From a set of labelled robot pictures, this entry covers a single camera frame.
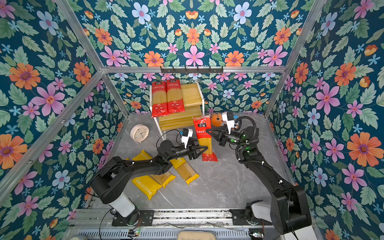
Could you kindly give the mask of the red spaghetti bag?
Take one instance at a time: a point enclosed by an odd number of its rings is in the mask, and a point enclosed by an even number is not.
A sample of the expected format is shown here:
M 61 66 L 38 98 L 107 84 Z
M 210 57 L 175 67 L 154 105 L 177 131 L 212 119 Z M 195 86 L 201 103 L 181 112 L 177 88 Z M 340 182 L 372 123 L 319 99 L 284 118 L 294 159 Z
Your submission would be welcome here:
M 212 128 L 210 115 L 195 117 L 193 118 L 193 122 L 199 145 L 202 147 L 208 147 L 208 149 L 202 153 L 203 161 L 218 162 L 218 158 L 212 147 L 212 136 L 206 132 L 206 130 Z
M 152 83 L 152 118 L 168 116 L 166 82 Z
M 167 104 L 169 114 L 182 113 L 185 111 L 183 94 L 180 80 L 167 80 Z

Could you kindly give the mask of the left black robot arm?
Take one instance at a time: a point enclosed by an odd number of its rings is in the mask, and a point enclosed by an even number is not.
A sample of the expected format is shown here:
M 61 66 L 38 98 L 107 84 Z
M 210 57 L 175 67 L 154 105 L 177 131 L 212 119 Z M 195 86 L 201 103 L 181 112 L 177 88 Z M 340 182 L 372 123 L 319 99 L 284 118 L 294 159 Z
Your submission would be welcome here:
M 103 204 L 116 211 L 115 215 L 129 219 L 137 214 L 138 208 L 124 193 L 127 183 L 137 177 L 162 175 L 173 165 L 171 160 L 188 157 L 197 159 L 208 149 L 200 146 L 197 139 L 189 139 L 186 146 L 175 146 L 170 140 L 162 141 L 158 154 L 149 160 L 128 161 L 113 157 L 92 177 L 90 185 Z

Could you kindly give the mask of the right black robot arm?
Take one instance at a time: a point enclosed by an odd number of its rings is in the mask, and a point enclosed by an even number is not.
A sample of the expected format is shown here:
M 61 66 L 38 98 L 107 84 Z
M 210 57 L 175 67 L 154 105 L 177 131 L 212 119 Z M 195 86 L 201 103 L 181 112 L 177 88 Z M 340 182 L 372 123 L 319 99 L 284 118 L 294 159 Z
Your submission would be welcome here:
M 253 201 L 245 207 L 245 218 L 249 223 L 264 220 L 272 223 L 280 235 L 295 233 L 312 224 L 305 190 L 294 186 L 281 177 L 265 160 L 258 148 L 259 128 L 248 117 L 230 120 L 221 127 L 205 132 L 222 147 L 236 145 L 235 156 L 240 164 L 253 172 L 271 195 L 269 202 Z

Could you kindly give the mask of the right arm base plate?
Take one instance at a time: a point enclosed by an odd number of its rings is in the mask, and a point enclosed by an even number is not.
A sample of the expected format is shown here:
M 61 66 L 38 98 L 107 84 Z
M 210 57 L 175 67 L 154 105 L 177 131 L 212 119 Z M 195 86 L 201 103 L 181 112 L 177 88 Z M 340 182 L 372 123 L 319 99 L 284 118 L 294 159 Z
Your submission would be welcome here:
M 234 226 L 263 226 L 265 222 L 262 219 L 257 219 L 253 216 L 252 212 L 241 209 L 230 209 L 232 215 L 232 222 Z

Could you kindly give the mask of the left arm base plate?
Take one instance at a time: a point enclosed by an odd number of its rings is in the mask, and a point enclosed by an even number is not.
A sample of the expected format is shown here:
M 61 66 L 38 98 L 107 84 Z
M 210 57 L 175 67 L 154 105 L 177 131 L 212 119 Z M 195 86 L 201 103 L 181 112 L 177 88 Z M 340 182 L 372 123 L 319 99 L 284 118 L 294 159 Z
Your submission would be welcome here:
M 134 210 L 127 217 L 123 217 L 115 209 L 112 209 L 111 214 L 114 216 L 112 222 L 113 227 L 148 227 L 153 223 L 155 211 Z

